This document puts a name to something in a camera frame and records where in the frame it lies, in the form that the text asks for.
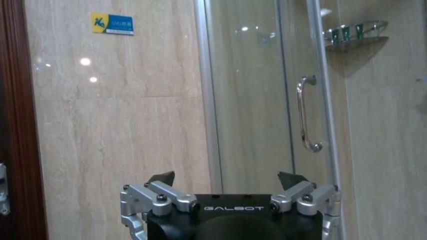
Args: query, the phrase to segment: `shower enclosure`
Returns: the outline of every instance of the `shower enclosure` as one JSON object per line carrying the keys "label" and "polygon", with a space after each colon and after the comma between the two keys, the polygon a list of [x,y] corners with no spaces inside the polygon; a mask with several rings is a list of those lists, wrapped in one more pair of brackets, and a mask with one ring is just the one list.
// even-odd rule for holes
{"label": "shower enclosure", "polygon": [[196,0],[216,192],[343,191],[340,239],[427,235],[421,0]]}

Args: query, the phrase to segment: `glass door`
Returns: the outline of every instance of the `glass door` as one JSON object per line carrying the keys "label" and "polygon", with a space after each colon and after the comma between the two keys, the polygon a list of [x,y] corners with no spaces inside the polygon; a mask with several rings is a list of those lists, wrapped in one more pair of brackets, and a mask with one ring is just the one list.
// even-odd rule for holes
{"label": "glass door", "polygon": [[201,2],[223,192],[280,192],[279,171],[340,187],[319,1]]}

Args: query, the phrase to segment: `shower shelf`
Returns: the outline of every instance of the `shower shelf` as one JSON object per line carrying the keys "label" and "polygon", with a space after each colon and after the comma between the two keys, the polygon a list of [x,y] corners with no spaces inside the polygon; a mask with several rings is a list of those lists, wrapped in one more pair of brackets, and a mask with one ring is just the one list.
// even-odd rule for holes
{"label": "shower shelf", "polygon": [[367,21],[351,25],[340,25],[323,32],[325,50],[347,53],[353,49],[385,42],[387,36],[380,36],[388,25],[387,21]]}

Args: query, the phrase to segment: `metal bracket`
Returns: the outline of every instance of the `metal bracket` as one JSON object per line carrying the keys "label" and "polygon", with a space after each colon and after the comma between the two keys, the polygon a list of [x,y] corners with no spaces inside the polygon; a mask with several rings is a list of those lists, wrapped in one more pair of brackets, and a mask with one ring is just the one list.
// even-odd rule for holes
{"label": "metal bracket", "polygon": [[146,187],[125,185],[120,192],[121,224],[128,227],[133,240],[146,240],[144,222],[146,213],[152,211],[156,216],[165,216],[172,211],[172,201],[162,195],[150,191]]}
{"label": "metal bracket", "polygon": [[325,184],[297,199],[297,212],[313,216],[323,212],[321,240],[329,240],[332,233],[340,225],[341,191],[331,184]]}
{"label": "metal bracket", "polygon": [[150,182],[148,188],[156,193],[166,195],[180,212],[190,213],[198,209],[196,195],[180,192],[161,181]]}
{"label": "metal bracket", "polygon": [[340,225],[340,217],[339,216],[323,215],[321,240],[332,239],[333,232],[339,228],[339,225]]}
{"label": "metal bracket", "polygon": [[0,163],[0,214],[6,216],[10,213],[8,191],[8,173],[6,166]]}
{"label": "metal bracket", "polygon": [[313,191],[315,185],[308,181],[301,181],[283,193],[271,195],[271,209],[277,213],[285,213],[292,209],[292,203],[304,195]]}

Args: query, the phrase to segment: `door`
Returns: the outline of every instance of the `door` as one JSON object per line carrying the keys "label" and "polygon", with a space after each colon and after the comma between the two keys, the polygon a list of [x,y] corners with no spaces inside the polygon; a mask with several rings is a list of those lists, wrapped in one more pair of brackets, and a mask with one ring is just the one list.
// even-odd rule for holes
{"label": "door", "polygon": [[0,238],[45,240],[24,7],[0,3]]}
{"label": "door", "polygon": [[198,2],[223,191],[280,192],[279,171],[340,187],[319,1]]}

